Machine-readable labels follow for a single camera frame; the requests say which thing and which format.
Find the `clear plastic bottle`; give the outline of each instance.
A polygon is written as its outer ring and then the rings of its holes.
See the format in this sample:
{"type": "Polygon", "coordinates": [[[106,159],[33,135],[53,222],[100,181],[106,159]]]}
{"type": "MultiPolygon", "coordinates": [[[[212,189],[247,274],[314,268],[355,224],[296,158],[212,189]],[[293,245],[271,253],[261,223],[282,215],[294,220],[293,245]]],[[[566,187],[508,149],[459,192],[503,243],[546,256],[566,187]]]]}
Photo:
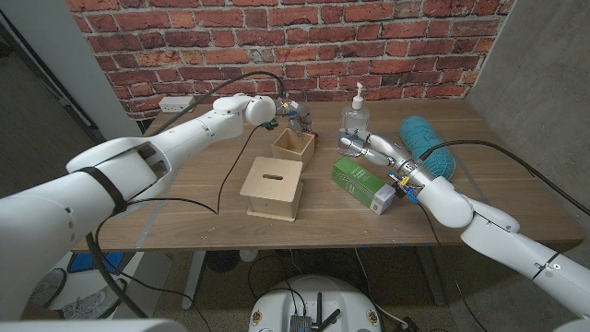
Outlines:
{"type": "Polygon", "coordinates": [[[351,106],[345,106],[342,109],[342,120],[340,121],[340,130],[338,133],[337,149],[338,152],[345,156],[358,157],[359,152],[346,148],[340,143],[340,138],[347,137],[352,142],[362,147],[364,142],[356,135],[356,130],[367,130],[367,123],[369,122],[370,111],[368,108],[362,106],[363,98],[360,95],[362,91],[362,84],[357,83],[358,93],[352,99],[351,106]]]}

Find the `brick wall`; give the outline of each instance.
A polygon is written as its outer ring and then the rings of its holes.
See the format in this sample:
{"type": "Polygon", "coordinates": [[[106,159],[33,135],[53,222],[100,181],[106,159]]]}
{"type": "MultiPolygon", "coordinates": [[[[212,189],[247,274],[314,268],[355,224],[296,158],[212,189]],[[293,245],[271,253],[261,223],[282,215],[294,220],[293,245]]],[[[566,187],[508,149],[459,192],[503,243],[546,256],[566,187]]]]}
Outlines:
{"type": "MultiPolygon", "coordinates": [[[[65,0],[134,119],[254,70],[295,101],[463,98],[514,0],[65,0]]],[[[254,77],[219,91],[277,94],[254,77]]]]}

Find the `power outlet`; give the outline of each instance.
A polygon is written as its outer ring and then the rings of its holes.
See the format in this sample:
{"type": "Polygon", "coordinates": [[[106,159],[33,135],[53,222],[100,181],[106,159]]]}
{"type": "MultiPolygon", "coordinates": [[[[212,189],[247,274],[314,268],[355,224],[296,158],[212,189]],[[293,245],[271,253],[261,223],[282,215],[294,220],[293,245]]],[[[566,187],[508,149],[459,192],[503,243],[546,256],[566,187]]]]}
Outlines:
{"type": "Polygon", "coordinates": [[[179,113],[192,102],[195,102],[195,97],[164,97],[159,102],[159,108],[164,113],[179,113]]]}

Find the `wooden table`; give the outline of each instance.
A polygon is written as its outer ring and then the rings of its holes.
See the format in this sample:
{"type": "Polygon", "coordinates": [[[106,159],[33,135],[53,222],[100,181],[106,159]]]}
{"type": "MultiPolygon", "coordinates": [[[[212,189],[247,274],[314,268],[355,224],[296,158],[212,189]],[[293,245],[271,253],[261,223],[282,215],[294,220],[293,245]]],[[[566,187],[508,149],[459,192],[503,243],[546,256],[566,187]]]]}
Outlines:
{"type": "MultiPolygon", "coordinates": [[[[319,135],[315,153],[301,175],[303,190],[294,222],[246,215],[240,196],[243,181],[258,156],[272,157],[270,145],[286,126],[274,131],[258,129],[238,161],[221,194],[221,212],[214,215],[182,202],[152,203],[123,219],[113,218],[100,233],[104,250],[224,250],[358,246],[428,245],[435,239],[418,206],[395,199],[377,216],[331,180],[331,167],[341,156],[336,152],[340,112],[348,102],[310,102],[313,130],[319,135]]],[[[399,126],[406,117],[429,120],[444,140],[483,139],[502,144],[488,125],[464,101],[373,101],[369,130],[401,143],[399,126]]],[[[210,110],[209,105],[187,114],[188,121],[210,110]]],[[[169,119],[161,114],[150,129],[169,119]]],[[[215,208],[218,190],[254,127],[246,125],[240,137],[218,142],[187,162],[166,194],[187,197],[215,208]]],[[[542,243],[578,243],[584,232],[538,179],[522,166],[491,148],[451,147],[456,170],[451,182],[474,199],[500,208],[521,223],[521,233],[542,243]]],[[[357,163],[384,180],[388,169],[357,163]]],[[[434,221],[443,244],[460,244],[461,230],[434,221]]],[[[77,250],[86,250],[79,243],[77,250]]]]}

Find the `black strap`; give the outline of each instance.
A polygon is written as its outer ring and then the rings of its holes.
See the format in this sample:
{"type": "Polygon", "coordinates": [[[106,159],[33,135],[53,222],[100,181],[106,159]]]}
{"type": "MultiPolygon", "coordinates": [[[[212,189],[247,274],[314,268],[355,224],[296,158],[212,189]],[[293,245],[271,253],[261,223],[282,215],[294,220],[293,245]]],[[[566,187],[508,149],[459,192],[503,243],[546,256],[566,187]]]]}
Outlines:
{"type": "Polygon", "coordinates": [[[101,172],[96,167],[85,167],[83,169],[77,170],[77,172],[84,172],[94,178],[104,190],[107,191],[109,196],[111,196],[112,201],[114,202],[114,209],[112,210],[111,216],[119,214],[127,210],[127,202],[123,199],[123,194],[117,189],[117,187],[112,183],[111,179],[109,179],[103,172],[101,172]]]}

